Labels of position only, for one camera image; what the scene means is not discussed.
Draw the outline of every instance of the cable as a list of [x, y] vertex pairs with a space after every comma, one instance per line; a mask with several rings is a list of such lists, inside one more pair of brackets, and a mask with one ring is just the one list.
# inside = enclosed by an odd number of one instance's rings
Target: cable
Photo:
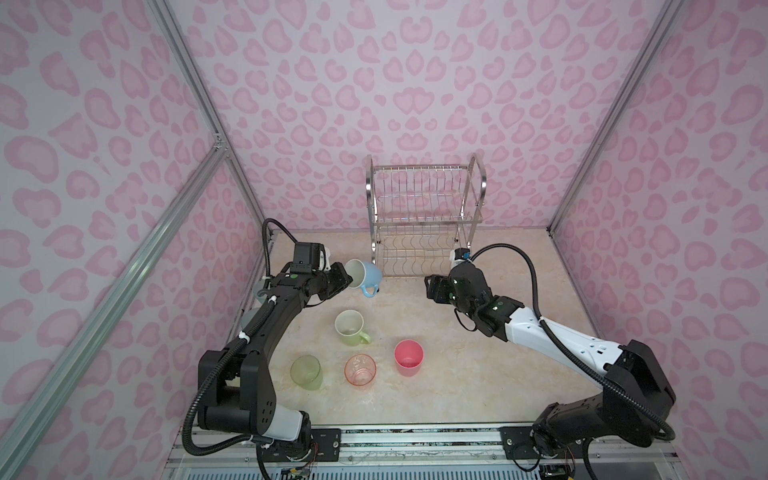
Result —
[[[251, 323], [253, 326], [251, 326], [248, 331], [244, 332], [247, 336], [251, 337], [255, 335], [259, 328], [261, 328], [261, 326], [264, 324], [264, 322], [266, 322], [266, 319], [272, 313], [272, 310], [274, 310], [274, 300], [267, 301], [266, 304], [266, 309], [260, 309], [258, 313], [259, 317], [255, 322]], [[197, 409], [200, 407], [200, 401], [203, 398], [203, 395], [205, 395], [205, 392], [207, 392], [208, 389], [214, 384], [232, 357], [238, 354], [247, 344], [247, 339], [239, 339], [237, 343], [235, 343], [227, 350], [226, 353], [224, 353], [224, 355], [221, 357], [221, 360], [219, 360], [216, 366], [210, 371], [208, 376], [205, 377], [205, 380], [200, 384], [200, 388], [197, 390], [197, 394], [195, 395], [194, 400], [192, 400], [190, 408], [187, 410], [187, 416], [184, 417], [184, 424], [181, 427], [181, 444], [184, 446], [184, 450], [186, 450], [190, 455], [210, 455], [211, 453], [219, 452], [220, 450], [231, 447], [237, 443], [247, 442], [253, 438], [252, 435], [237, 435], [215, 445], [205, 447], [199, 447], [195, 445], [194, 441], [192, 440], [192, 425], [194, 424], [194, 418], [197, 415]]]
[[261, 445], [256, 445], [256, 462], [259, 464], [259, 470], [261, 471], [261, 476], [263, 477], [263, 480], [272, 480], [272, 477], [270, 477], [270, 473], [266, 470], [266, 466], [264, 466], [264, 459], [262, 458], [261, 451], [263, 448]]
[[319, 445], [317, 445], [315, 442], [311, 442], [310, 443], [310, 449], [312, 449], [312, 451], [313, 451], [312, 457], [309, 460], [307, 460], [304, 465], [302, 465], [300, 470], [310, 466], [310, 463], [314, 462], [315, 459], [317, 458], [317, 451], [319, 450]]
[[544, 332], [547, 334], [547, 337], [554, 343], [555, 346], [557, 346], [558, 350], [560, 350], [563, 355], [566, 356], [569, 360], [571, 360], [574, 365], [576, 365], [582, 372], [586, 373], [589, 378], [593, 379], [595, 382], [599, 383], [603, 386], [603, 389], [608, 389], [611, 391], [613, 395], [615, 395], [619, 400], [621, 400], [626, 405], [631, 406], [632, 408], [636, 409], [638, 412], [642, 413], [646, 416], [649, 420], [651, 420], [657, 427], [659, 427], [659, 430], [663, 430], [664, 433], [656, 433], [654, 435], [654, 438], [657, 440], [665, 440], [667, 442], [671, 442], [675, 439], [675, 431], [672, 429], [672, 427], [664, 421], [659, 415], [657, 415], [655, 412], [651, 411], [648, 407], [645, 405], [639, 403], [637, 400], [633, 399], [627, 393], [618, 385], [613, 383], [611, 380], [606, 379], [599, 373], [595, 372], [589, 365], [582, 362], [574, 353], [566, 347], [563, 342], [560, 341], [560, 339], [552, 332], [552, 330], [549, 328], [549, 325], [547, 325], [547, 322], [541, 318], [541, 311], [538, 308], [538, 281], [536, 279], [536, 269], [533, 266], [533, 262], [531, 261], [531, 258], [527, 255], [526, 252], [521, 250], [520, 248], [516, 247], [515, 245], [511, 245], [509, 243], [492, 243], [491, 245], [488, 245], [486, 247], [481, 248], [477, 251], [472, 257], [470, 257], [470, 260], [474, 261], [475, 258], [479, 257], [481, 253], [487, 252], [490, 249], [493, 248], [508, 248], [511, 250], [514, 250], [515, 252], [519, 253], [523, 260], [528, 264], [528, 269], [531, 271], [531, 288], [533, 290], [532, 292], [532, 299], [533, 299], [533, 311], [536, 315], [536, 319], [538, 320], [539, 325], [544, 330]]
[[533, 262], [531, 261], [531, 258], [528, 256], [526, 252], [524, 252], [521, 248], [516, 247], [515, 245], [512, 245], [510, 243], [491, 243], [490, 245], [486, 245], [485, 247], [481, 248], [477, 252], [475, 252], [474, 255], [469, 257], [471, 261], [475, 261], [475, 258], [480, 257], [483, 253], [487, 252], [488, 250], [492, 250], [494, 248], [508, 248], [510, 250], [514, 250], [517, 253], [520, 253], [520, 256], [523, 257], [523, 260], [528, 264], [528, 270], [531, 272], [531, 296], [533, 299], [533, 313], [536, 314], [536, 318], [541, 318], [541, 311], [538, 309], [538, 280], [536, 279], [536, 269], [533, 266]]
[[298, 240], [293, 236], [291, 232], [288, 231], [285, 226], [280, 223], [279, 221], [273, 219], [273, 218], [267, 218], [264, 223], [261, 224], [261, 242], [264, 247], [264, 273], [266, 276], [266, 282], [264, 282], [264, 289], [268, 290], [270, 288], [270, 281], [272, 280], [272, 270], [270, 265], [270, 242], [268, 240], [268, 230], [267, 227], [270, 223], [273, 223], [277, 225], [283, 232], [286, 233], [288, 238], [290, 238], [294, 243], [296, 243]]
[[[325, 269], [326, 269], [326, 254], [323, 252], [323, 268], [321, 268], [319, 271], [322, 272]], [[307, 305], [304, 308], [312, 308], [313, 306], [318, 306], [318, 305], [322, 304], [323, 302], [325, 302], [326, 300], [320, 300], [318, 303], [313, 303], [312, 305]]]
[[[571, 475], [573, 475], [573, 474], [575, 474], [575, 473], [576, 473], [576, 457], [574, 456], [574, 453], [573, 453], [573, 451], [571, 451], [571, 447], [569, 447], [568, 445], [566, 445], [566, 446], [565, 446], [565, 448], [566, 448], [566, 450], [568, 451], [568, 453], [565, 453], [565, 452], [564, 452], [564, 455], [565, 455], [565, 464], [566, 464], [566, 466], [569, 466], [569, 467], [570, 467], [570, 469], [571, 469]], [[571, 460], [573, 461], [573, 466], [570, 466], [570, 465], [568, 465], [568, 455], [570, 455], [570, 456], [571, 456]]]
[[477, 324], [477, 323], [475, 324], [475, 328], [474, 328], [474, 329], [471, 329], [471, 330], [470, 330], [470, 329], [468, 329], [468, 328], [466, 327], [466, 325], [464, 325], [464, 323], [462, 322], [462, 319], [460, 319], [460, 318], [458, 317], [458, 308], [454, 308], [454, 309], [453, 309], [453, 314], [454, 314], [454, 315], [456, 315], [456, 319], [458, 320], [458, 324], [459, 324], [459, 325], [461, 325], [461, 326], [463, 326], [463, 327], [464, 327], [464, 330], [466, 330], [466, 331], [468, 331], [468, 332], [475, 332], [475, 331], [477, 331], [477, 329], [478, 329], [478, 324]]
[[515, 459], [515, 450], [517, 450], [520, 445], [525, 445], [525, 442], [518, 442], [512, 446], [512, 454], [510, 455], [512, 457], [512, 461], [515, 463], [515, 466], [521, 469], [523, 472], [533, 472], [538, 467], [538, 463], [541, 461], [541, 453], [536, 452], [536, 454], [538, 455], [538, 458], [536, 459], [536, 463], [533, 464], [532, 467], [522, 468], [520, 464], [518, 464], [518, 461]]
[[592, 443], [592, 440], [594, 439], [584, 439], [584, 443], [581, 444], [581, 457], [584, 459], [584, 468], [587, 469], [589, 478], [598, 480], [598, 476], [594, 474], [592, 464], [589, 462], [589, 444]]

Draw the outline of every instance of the pink cup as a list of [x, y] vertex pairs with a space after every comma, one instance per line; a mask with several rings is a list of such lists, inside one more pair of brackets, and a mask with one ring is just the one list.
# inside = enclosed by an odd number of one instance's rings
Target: pink cup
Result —
[[414, 376], [423, 360], [424, 349], [415, 340], [403, 340], [395, 347], [395, 363], [403, 376]]

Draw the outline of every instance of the stainless steel dish rack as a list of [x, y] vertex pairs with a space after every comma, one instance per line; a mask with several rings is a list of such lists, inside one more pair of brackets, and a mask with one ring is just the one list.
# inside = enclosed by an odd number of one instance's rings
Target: stainless steel dish rack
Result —
[[384, 276], [446, 275], [451, 252], [482, 222], [487, 177], [477, 154], [464, 165], [379, 165], [366, 175], [372, 261]]

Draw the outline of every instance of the white robotic arm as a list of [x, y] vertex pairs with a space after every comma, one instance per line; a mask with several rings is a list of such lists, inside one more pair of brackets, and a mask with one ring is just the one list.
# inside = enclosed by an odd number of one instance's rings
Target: white robotic arm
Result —
[[[547, 337], [544, 329], [541, 328], [538, 320], [536, 320], [533, 310], [528, 307], [518, 308], [509, 316], [509, 319], [509, 323], [505, 325], [507, 340], [534, 349], [590, 379], [584, 371], [569, 360]], [[552, 332], [558, 336], [560, 341], [574, 355], [602, 376], [605, 376], [607, 372], [605, 369], [606, 364], [613, 365], [621, 356], [622, 350], [616, 342], [586, 335], [560, 323], [553, 322], [546, 317], [545, 320]], [[590, 380], [595, 385], [600, 386], [594, 380]]]

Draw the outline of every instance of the table surface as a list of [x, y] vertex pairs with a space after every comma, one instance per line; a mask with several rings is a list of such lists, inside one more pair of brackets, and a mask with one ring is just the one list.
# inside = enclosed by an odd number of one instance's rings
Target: table surface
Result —
[[[333, 262], [370, 261], [368, 233], [296, 237], [326, 245]], [[533, 260], [544, 316], [594, 334], [545, 230], [478, 230], [473, 250], [496, 242], [513, 243]], [[293, 244], [280, 234], [270, 256], [272, 265], [279, 269], [292, 257]], [[475, 264], [495, 294], [531, 305], [531, 277], [517, 254], [493, 250]], [[341, 342], [333, 322], [348, 309], [363, 315], [371, 345], [350, 347]], [[393, 355], [395, 345], [404, 339], [418, 341], [425, 351], [421, 370], [409, 378], [398, 373]], [[376, 361], [376, 377], [367, 386], [352, 386], [344, 377], [346, 361], [356, 353]], [[293, 360], [307, 354], [317, 357], [323, 368], [323, 385], [315, 391], [301, 389], [290, 379]], [[573, 402], [599, 392], [579, 373], [540, 353], [467, 332], [450, 306], [426, 298], [421, 277], [384, 279], [381, 291], [371, 299], [359, 289], [347, 289], [323, 305], [303, 310], [280, 340], [270, 373], [278, 402], [308, 412], [314, 425], [532, 422], [550, 403]]]

